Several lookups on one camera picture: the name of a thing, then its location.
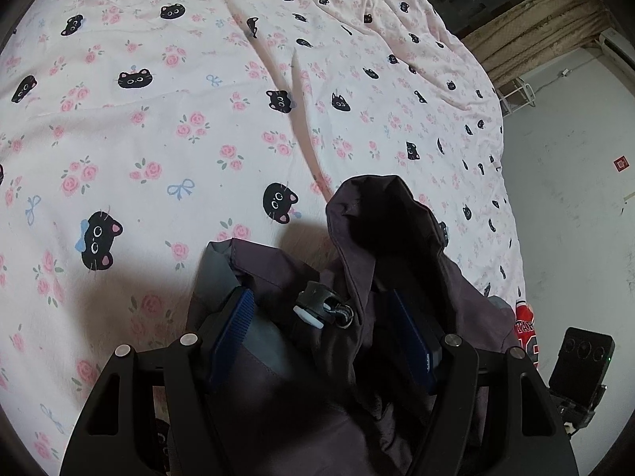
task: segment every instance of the gray fabric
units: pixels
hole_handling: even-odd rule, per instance
[[[434,398],[401,370],[385,303],[373,284],[378,257],[404,259],[445,332],[491,351],[518,344],[513,311],[488,301],[443,254],[436,219],[401,179],[349,179],[326,214],[339,258],[322,272],[278,249],[238,239],[210,244],[206,251],[205,257],[222,253],[258,306],[227,383],[208,398],[237,475],[386,476],[408,470]],[[386,230],[393,234],[386,237]],[[202,267],[211,265],[203,261],[190,327],[215,310],[205,302],[212,294],[204,291],[209,274]],[[296,316],[295,300],[309,280],[326,284],[352,307],[348,329],[318,330]],[[486,405],[483,389],[471,445],[479,442]]]

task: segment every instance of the curtain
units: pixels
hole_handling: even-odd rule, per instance
[[[463,39],[500,87],[611,26],[600,0],[525,0]]]

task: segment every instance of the blue bow print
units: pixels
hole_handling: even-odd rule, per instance
[[[34,197],[29,197],[27,199],[27,202],[29,203],[29,205],[31,206],[30,208],[28,208],[27,210],[24,211],[24,214],[27,216],[27,223],[29,224],[29,226],[33,225],[33,222],[36,219],[35,214],[33,213],[35,207],[42,202],[42,198],[40,198],[39,195],[35,195]]]
[[[168,195],[177,195],[177,200],[181,200],[181,191],[186,192],[188,195],[192,195],[190,190],[194,189],[194,181],[192,179],[183,179],[181,184],[171,184],[167,187]]]
[[[50,411],[49,408],[47,408],[43,404],[40,404],[40,410],[42,410],[42,413],[46,415],[48,418],[50,418],[50,420],[53,421],[53,424],[55,424],[55,427],[57,428],[59,433],[61,433],[62,435],[66,434],[66,432],[64,431],[64,426],[62,426],[60,423],[58,423],[58,421],[53,419],[53,412]]]

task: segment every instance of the camera lens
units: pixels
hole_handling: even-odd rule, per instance
[[[604,358],[604,347],[598,347],[593,351],[593,359],[599,362],[602,361],[602,358]]]
[[[591,344],[587,341],[580,343],[578,347],[578,358],[585,360],[591,354]]]

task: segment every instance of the black cat face print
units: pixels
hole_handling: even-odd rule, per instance
[[[421,159],[417,153],[417,145],[409,141],[406,141],[406,153],[408,154],[408,159],[411,161]]]
[[[338,111],[350,111],[350,106],[346,103],[342,95],[333,93],[331,96],[331,105]]]
[[[124,89],[138,89],[145,87],[152,81],[152,75],[147,69],[142,69],[138,73],[126,73],[122,71],[119,74],[119,80],[117,84]]]
[[[26,77],[24,77],[24,79],[22,79],[22,82],[20,82],[20,85],[18,85],[18,88],[15,90],[15,93],[13,94],[13,98],[11,98],[11,101],[15,103],[20,103],[20,101],[27,95],[27,93],[31,91],[31,89],[36,87],[36,85],[37,85],[36,78],[33,75],[27,75]]]
[[[271,102],[269,107],[275,111],[288,114],[291,112],[291,100],[287,91],[267,91],[267,96]]]
[[[267,216],[281,224],[289,223],[291,206],[298,201],[298,195],[280,182],[272,182],[262,195],[262,207]]]
[[[258,39],[256,37],[256,32],[258,31],[258,27],[256,27],[256,21],[258,21],[257,17],[250,17],[247,20],[247,27],[249,27],[249,30],[252,32],[254,39]]]
[[[122,225],[105,211],[98,211],[81,222],[81,234],[75,249],[88,270],[107,270],[112,267],[110,248],[114,239],[123,233]]]
[[[185,7],[181,4],[174,4],[167,7],[161,7],[161,17],[163,19],[176,19],[185,14]]]
[[[84,20],[84,16],[81,14],[74,15],[73,17],[69,17],[66,22],[66,28],[60,32],[60,35],[71,35],[75,33],[79,27],[81,27],[81,22]]]

